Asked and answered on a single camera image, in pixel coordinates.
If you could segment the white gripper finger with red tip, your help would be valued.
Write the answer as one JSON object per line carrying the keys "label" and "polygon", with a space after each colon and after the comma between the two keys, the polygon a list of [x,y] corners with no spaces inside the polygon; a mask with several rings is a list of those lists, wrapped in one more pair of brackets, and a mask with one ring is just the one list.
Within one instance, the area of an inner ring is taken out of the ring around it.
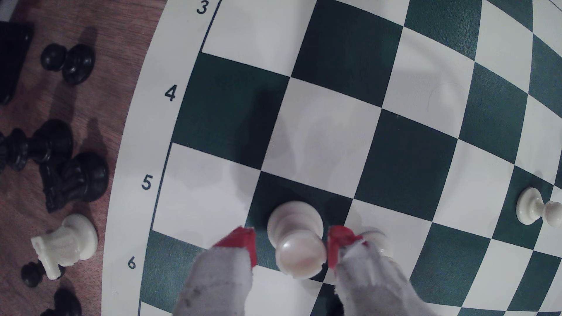
{"label": "white gripper finger with red tip", "polygon": [[388,237],[378,229],[355,234],[331,226],[327,263],[344,315],[435,315],[393,258]]}
{"label": "white gripper finger with red tip", "polygon": [[255,230],[235,228],[196,257],[173,315],[244,315],[256,264]]}

